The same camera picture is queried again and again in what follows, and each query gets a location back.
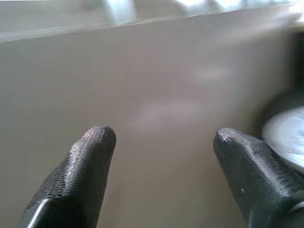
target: gray wall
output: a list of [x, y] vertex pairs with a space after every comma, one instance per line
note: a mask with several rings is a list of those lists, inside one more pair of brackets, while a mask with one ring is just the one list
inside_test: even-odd
[[286, 7], [0, 44], [0, 227], [98, 122], [117, 147], [98, 227], [242, 228], [212, 149], [288, 88]]

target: beige surface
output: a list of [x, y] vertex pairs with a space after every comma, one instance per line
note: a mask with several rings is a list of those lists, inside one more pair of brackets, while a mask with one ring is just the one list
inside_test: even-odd
[[288, 87], [284, 8], [0, 44], [0, 227], [87, 128], [118, 143], [98, 227], [242, 228], [215, 159]]

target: textured rubber grip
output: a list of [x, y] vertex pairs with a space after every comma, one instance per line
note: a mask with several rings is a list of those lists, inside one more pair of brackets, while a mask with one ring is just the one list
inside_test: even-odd
[[95, 228], [115, 144], [110, 127], [89, 129], [44, 180], [18, 228]]
[[249, 228], [302, 228], [303, 179], [261, 140], [219, 130], [214, 150]]

